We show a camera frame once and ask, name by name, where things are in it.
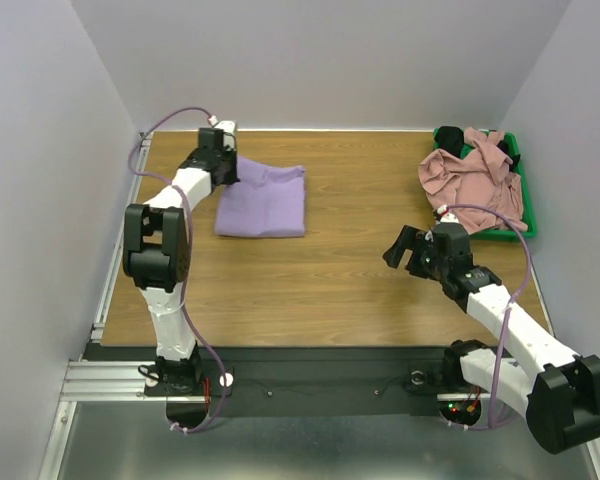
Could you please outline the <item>black t-shirt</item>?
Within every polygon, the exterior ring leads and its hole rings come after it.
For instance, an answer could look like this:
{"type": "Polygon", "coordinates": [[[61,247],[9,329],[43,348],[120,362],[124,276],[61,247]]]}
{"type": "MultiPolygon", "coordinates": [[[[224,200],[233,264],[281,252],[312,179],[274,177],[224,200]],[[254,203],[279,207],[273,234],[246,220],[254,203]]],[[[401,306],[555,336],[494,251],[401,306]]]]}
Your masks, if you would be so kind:
{"type": "Polygon", "coordinates": [[[464,143],[464,132],[456,126],[441,126],[434,133],[437,149],[442,149],[450,155],[460,158],[464,143]]]}

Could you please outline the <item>right electronics board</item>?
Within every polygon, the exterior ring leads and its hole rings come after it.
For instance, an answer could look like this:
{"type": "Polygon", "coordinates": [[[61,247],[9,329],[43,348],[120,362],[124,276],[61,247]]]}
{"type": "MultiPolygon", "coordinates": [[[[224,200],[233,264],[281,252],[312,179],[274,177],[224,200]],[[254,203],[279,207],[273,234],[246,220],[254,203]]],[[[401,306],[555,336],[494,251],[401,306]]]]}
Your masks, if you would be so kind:
{"type": "Polygon", "coordinates": [[[442,417],[452,424],[476,426],[482,415],[480,400],[443,400],[438,402],[442,417]]]}

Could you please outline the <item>purple t-shirt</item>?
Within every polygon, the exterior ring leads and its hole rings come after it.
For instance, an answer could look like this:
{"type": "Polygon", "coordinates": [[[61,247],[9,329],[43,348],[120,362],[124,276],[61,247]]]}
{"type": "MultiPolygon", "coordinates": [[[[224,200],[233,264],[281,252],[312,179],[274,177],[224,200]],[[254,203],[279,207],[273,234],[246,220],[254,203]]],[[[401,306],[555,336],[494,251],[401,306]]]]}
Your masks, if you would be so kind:
{"type": "Polygon", "coordinates": [[[240,157],[239,181],[225,188],[216,212],[219,236],[299,238],[306,234],[306,170],[240,157]]]}

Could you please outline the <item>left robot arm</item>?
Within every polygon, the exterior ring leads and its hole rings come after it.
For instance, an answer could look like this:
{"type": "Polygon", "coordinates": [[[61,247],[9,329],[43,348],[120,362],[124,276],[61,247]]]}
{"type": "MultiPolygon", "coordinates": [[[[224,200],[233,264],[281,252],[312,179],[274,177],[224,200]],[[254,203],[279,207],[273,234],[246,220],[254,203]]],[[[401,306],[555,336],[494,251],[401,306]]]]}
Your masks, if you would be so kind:
{"type": "Polygon", "coordinates": [[[234,121],[200,129],[197,147],[164,188],[125,210],[123,271],[147,304],[157,341],[155,363],[139,371],[149,389],[168,395],[193,395],[204,384],[198,337],[185,314],[191,213],[217,187],[239,181],[236,130],[234,121]]]}

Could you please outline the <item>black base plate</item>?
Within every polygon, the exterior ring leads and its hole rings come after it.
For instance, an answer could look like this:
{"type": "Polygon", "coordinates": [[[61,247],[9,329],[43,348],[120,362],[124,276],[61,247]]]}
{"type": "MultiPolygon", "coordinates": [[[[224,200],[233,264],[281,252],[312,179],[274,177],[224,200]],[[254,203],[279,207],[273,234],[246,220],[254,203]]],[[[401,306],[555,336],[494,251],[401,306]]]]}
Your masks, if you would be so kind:
{"type": "Polygon", "coordinates": [[[469,387],[443,375],[444,347],[221,348],[190,361],[139,367],[168,419],[437,416],[443,398],[463,404],[469,387]]]}

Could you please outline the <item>aluminium front rail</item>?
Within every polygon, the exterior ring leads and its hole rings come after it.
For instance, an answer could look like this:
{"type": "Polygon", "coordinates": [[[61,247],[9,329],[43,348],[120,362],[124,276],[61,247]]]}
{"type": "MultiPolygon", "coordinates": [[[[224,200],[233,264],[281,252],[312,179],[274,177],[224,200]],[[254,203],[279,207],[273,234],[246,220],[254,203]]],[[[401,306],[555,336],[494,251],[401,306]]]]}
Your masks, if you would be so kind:
{"type": "Polygon", "coordinates": [[[74,362],[67,370],[62,396],[73,401],[131,401],[134,399],[184,402],[204,408],[225,401],[223,415],[270,415],[270,407],[258,407],[262,398],[275,399],[281,410],[291,409],[293,401],[312,399],[308,411],[320,415],[345,410],[365,412],[376,398],[387,409],[410,409],[421,398],[426,407],[443,400],[488,400],[524,414],[534,382],[515,361],[506,359],[495,368],[494,355],[482,352],[469,361],[469,379],[464,386],[432,385],[432,375],[403,367],[395,376],[385,362],[337,360],[335,362],[238,362],[225,373],[214,364],[206,366],[204,384],[195,394],[168,395],[158,387],[149,389],[138,362],[74,362]]]}

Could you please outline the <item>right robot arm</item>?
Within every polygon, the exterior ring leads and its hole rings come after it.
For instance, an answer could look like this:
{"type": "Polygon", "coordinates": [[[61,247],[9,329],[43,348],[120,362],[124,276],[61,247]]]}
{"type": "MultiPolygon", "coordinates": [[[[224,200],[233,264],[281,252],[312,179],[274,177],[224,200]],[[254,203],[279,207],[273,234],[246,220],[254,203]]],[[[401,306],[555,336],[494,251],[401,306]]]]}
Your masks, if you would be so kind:
{"type": "Polygon", "coordinates": [[[384,253],[388,267],[434,280],[469,317],[503,340],[505,360],[484,343],[456,341],[440,366],[452,390],[476,386],[523,417],[536,442],[558,454],[600,438],[600,358],[582,356],[543,329],[490,269],[475,264],[458,223],[429,231],[405,225],[384,253]]]}

